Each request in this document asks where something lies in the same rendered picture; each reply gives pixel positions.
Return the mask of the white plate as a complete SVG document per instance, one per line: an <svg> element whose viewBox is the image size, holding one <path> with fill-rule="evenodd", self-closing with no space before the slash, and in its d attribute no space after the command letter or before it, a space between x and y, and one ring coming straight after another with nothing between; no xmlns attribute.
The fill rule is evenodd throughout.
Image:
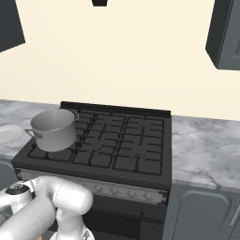
<svg viewBox="0 0 240 240"><path fill-rule="evenodd" d="M4 125L0 127L0 147L15 143L23 134L23 129L16 125Z"/></svg>

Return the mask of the grey metal pot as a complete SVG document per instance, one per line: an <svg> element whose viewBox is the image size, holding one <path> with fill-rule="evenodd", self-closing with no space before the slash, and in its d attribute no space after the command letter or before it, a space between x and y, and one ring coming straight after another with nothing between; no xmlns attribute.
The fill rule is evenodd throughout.
<svg viewBox="0 0 240 240"><path fill-rule="evenodd" d="M64 109L48 110L37 114L25 132L33 138L37 147L45 152L67 149L77 139L75 124L79 114Z"/></svg>

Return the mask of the grey base cabinet door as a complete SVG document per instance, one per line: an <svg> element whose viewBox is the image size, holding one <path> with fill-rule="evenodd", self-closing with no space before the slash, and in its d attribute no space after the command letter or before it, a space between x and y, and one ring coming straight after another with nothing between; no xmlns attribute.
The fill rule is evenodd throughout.
<svg viewBox="0 0 240 240"><path fill-rule="evenodd" d="M240 212L230 225L240 191L173 184L163 240L240 240Z"/></svg>
<svg viewBox="0 0 240 240"><path fill-rule="evenodd" d="M9 187L18 181L12 164L0 158L0 190Z"/></svg>

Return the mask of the dark grey wall cabinet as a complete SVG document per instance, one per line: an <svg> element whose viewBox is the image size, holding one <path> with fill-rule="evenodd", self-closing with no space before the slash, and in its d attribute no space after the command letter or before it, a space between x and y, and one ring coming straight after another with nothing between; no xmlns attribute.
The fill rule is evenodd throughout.
<svg viewBox="0 0 240 240"><path fill-rule="evenodd" d="M240 70L240 0L215 0L205 50L217 69Z"/></svg>
<svg viewBox="0 0 240 240"><path fill-rule="evenodd" d="M15 0L0 0L0 52L25 43Z"/></svg>

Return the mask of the black gas stove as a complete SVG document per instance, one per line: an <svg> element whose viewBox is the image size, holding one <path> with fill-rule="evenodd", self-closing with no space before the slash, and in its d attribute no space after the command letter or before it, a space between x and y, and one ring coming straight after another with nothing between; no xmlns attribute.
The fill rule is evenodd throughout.
<svg viewBox="0 0 240 240"><path fill-rule="evenodd" d="M60 107L79 114L75 143L49 153L30 140L12 159L18 178L47 174L91 189L94 203L83 221L96 240L161 240L172 188L171 113L66 101ZM96 186L103 191L96 192ZM130 198L129 191L136 198ZM153 200L147 201L144 193ZM94 208L132 216L143 211L147 218L161 219L162 225Z"/></svg>

